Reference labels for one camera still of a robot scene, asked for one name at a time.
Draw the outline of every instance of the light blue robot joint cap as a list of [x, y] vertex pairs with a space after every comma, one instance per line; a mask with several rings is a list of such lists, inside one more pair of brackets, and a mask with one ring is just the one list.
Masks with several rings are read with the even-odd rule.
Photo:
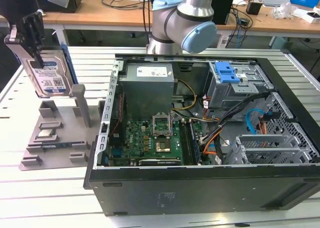
[[189, 53], [200, 53], [207, 49], [217, 35], [216, 24], [207, 21], [191, 30], [183, 39], [181, 48]]
[[177, 7], [183, 0], [154, 0], [152, 11]]

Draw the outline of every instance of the slotted metal worktable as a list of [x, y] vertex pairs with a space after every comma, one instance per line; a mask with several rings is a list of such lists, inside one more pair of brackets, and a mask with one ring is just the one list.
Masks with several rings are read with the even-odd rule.
[[[106, 96], [115, 53], [145, 53], [144, 48], [130, 47], [70, 47], [69, 51], [78, 81], [85, 84], [89, 105], [97, 105]], [[268, 58], [320, 125], [320, 84], [290, 54], [255, 49], [209, 49], [203, 54]], [[57, 106], [75, 105], [69, 98], [54, 100]], [[93, 191], [82, 187], [86, 167], [19, 170], [40, 103], [20, 67], [0, 94], [0, 227], [181, 228], [234, 227], [235, 223], [269, 228], [320, 227], [320, 193], [288, 211], [105, 217]]]

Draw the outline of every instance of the motherboard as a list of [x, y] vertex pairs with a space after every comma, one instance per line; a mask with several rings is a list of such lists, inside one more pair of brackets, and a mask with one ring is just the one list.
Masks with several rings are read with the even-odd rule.
[[[169, 135], [160, 134], [169, 129]], [[125, 142], [113, 147], [114, 166], [157, 165], [159, 161], [171, 165], [191, 165], [200, 161], [198, 141], [203, 136], [200, 122], [171, 120], [130, 120], [126, 124]]]

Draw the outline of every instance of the robotic arm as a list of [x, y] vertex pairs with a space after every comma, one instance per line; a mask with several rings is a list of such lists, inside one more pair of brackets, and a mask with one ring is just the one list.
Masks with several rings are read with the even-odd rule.
[[4, 43], [20, 59], [34, 59], [35, 68], [43, 68], [44, 24], [37, 0], [0, 0], [0, 15], [5, 17], [10, 35]]
[[212, 0], [155, 0], [148, 54], [200, 53], [214, 41]]

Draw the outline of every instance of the open computer tower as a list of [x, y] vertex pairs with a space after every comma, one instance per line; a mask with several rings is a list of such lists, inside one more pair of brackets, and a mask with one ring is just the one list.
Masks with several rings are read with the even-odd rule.
[[117, 55], [85, 180], [104, 213], [288, 210], [320, 190], [320, 128], [263, 58]]

